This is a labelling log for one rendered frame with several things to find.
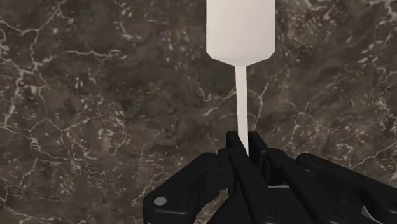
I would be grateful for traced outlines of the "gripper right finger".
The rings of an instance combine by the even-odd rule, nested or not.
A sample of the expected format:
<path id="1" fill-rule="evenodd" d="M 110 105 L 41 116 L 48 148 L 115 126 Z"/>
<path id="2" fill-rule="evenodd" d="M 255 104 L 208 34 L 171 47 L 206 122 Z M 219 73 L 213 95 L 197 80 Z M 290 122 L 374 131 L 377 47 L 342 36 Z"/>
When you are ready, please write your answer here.
<path id="1" fill-rule="evenodd" d="M 397 188 L 310 153 L 292 159 L 248 134 L 250 159 L 265 180 L 280 175 L 314 224 L 397 224 Z"/>

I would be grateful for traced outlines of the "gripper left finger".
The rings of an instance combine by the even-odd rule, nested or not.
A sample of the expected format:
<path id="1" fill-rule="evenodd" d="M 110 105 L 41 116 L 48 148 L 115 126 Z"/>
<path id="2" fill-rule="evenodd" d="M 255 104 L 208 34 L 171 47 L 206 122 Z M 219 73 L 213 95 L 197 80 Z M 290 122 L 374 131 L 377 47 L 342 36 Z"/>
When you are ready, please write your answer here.
<path id="1" fill-rule="evenodd" d="M 194 224 L 222 190 L 228 198 L 207 224 L 273 224 L 273 200 L 261 169 L 268 147 L 249 132 L 245 148 L 236 132 L 226 146 L 203 153 L 145 196 L 144 224 Z"/>

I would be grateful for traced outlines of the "white spatula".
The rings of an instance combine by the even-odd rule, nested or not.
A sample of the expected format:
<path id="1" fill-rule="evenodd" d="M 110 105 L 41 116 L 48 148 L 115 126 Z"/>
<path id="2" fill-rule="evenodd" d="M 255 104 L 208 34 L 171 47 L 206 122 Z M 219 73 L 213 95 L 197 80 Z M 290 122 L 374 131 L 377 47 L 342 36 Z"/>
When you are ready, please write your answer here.
<path id="1" fill-rule="evenodd" d="M 235 67 L 238 135 L 248 149 L 247 67 L 275 52 L 276 0 L 206 0 L 206 52 Z"/>

